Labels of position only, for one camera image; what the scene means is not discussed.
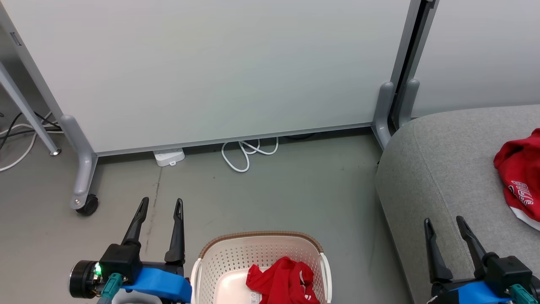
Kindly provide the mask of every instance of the laundry basket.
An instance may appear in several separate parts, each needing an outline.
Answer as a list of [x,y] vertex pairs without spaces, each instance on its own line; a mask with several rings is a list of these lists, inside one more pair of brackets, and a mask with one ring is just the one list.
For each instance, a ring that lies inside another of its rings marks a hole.
[[330,303],[330,266],[315,239],[298,232],[257,231],[224,235],[205,246],[191,271],[191,304],[258,304],[261,295],[246,286],[249,268],[256,264],[264,271],[284,256],[312,269],[317,299]]

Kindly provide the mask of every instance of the whiteboard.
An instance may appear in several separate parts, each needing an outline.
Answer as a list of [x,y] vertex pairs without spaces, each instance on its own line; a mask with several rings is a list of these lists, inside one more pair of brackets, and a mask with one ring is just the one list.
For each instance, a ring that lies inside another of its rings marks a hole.
[[412,116],[540,103],[539,16],[537,0],[441,0]]
[[408,1],[2,0],[97,153],[369,123]]

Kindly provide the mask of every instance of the power strip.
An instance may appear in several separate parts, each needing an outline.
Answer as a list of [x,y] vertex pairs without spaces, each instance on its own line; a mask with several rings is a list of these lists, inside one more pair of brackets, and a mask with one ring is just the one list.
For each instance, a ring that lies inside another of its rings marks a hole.
[[154,157],[158,162],[158,166],[164,167],[176,165],[176,162],[183,160],[186,155],[184,154],[184,150],[182,150],[182,148],[176,148],[154,151]]

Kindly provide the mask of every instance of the black wheel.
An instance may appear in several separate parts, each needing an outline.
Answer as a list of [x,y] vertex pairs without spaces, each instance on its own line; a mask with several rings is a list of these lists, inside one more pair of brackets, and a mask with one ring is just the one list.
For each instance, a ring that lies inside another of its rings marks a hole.
[[98,205],[99,205],[98,198],[94,194],[89,194],[86,197],[86,203],[84,204],[84,206],[82,208],[75,209],[75,211],[78,214],[82,214],[84,216],[90,216],[94,212],[96,212],[96,210],[98,209]]

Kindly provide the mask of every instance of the gray metal pole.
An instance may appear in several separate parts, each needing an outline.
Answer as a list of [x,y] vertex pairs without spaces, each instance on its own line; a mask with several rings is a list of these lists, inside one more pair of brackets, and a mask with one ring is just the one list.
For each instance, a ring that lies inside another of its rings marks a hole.
[[377,106],[375,107],[375,117],[373,117],[373,133],[375,133],[375,137],[377,137],[383,150],[391,137],[388,129],[388,114],[390,114],[392,107],[393,94],[394,84],[392,82],[385,82],[381,85]]
[[60,154],[62,150],[60,150],[60,148],[57,147],[52,141],[51,137],[49,136],[43,125],[39,122],[36,114],[34,114],[23,94],[21,93],[17,85],[15,85],[15,82],[13,81],[11,76],[9,76],[8,71],[5,69],[2,63],[0,63],[0,83],[2,84],[6,92],[8,92],[9,96],[11,96],[13,101],[15,101],[26,119],[30,122],[37,135],[43,140],[43,142],[47,146],[47,149],[49,149],[49,151],[51,152],[50,155],[54,156]]

